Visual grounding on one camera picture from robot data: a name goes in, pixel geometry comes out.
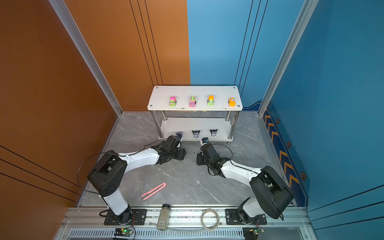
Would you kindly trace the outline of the black purple robot toy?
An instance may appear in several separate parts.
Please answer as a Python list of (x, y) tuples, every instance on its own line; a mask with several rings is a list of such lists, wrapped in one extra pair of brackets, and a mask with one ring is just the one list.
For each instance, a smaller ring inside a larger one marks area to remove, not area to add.
[(210, 133), (212, 137), (216, 137), (218, 133), (218, 129), (210, 129)]

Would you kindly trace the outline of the orange green toy truck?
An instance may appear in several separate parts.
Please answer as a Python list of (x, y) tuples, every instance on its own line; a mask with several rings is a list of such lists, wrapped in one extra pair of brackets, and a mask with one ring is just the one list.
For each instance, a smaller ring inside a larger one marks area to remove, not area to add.
[(214, 106), (214, 96), (210, 95), (207, 100), (207, 105), (208, 106)]

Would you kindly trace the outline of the orange toy car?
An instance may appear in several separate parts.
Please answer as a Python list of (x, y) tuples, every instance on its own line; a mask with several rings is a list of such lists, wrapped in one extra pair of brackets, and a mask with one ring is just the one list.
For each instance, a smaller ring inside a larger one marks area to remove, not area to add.
[(235, 106), (236, 106), (236, 101), (235, 101), (234, 98), (230, 98), (230, 99), (229, 99), (229, 106), (230, 106), (230, 107), (235, 107)]

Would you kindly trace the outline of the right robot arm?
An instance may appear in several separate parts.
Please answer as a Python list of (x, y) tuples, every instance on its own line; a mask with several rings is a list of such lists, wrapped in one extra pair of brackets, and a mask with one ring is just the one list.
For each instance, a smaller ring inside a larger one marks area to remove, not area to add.
[(251, 168), (235, 163), (230, 158), (221, 157), (208, 138), (202, 139), (197, 165), (207, 166), (212, 176), (233, 179), (252, 189), (255, 197), (244, 200), (237, 210), (242, 224), (252, 224), (262, 215), (283, 221), (284, 210), (295, 198), (291, 188), (274, 168)]

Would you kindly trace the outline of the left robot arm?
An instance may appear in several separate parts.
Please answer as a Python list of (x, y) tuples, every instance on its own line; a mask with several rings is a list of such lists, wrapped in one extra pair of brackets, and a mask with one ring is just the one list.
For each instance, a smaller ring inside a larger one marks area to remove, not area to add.
[(107, 215), (112, 220), (120, 225), (133, 223), (132, 209), (120, 191), (123, 176), (144, 166), (162, 165), (173, 159), (182, 161), (186, 150), (181, 148), (181, 143), (182, 133), (178, 132), (158, 145), (136, 153), (103, 153), (101, 159), (89, 171), (87, 178), (96, 189), (96, 194), (108, 205)]

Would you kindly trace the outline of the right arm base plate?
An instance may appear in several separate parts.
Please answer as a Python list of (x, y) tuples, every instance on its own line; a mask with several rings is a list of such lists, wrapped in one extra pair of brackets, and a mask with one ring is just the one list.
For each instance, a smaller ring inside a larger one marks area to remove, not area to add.
[(227, 225), (267, 225), (265, 215), (249, 217), (239, 209), (225, 209)]

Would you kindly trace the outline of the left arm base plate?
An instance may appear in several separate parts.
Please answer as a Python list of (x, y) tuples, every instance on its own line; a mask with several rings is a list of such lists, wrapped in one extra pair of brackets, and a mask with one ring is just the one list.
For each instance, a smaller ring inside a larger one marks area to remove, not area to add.
[(146, 209), (127, 209), (117, 216), (112, 210), (107, 211), (104, 225), (106, 226), (143, 226), (147, 215)]

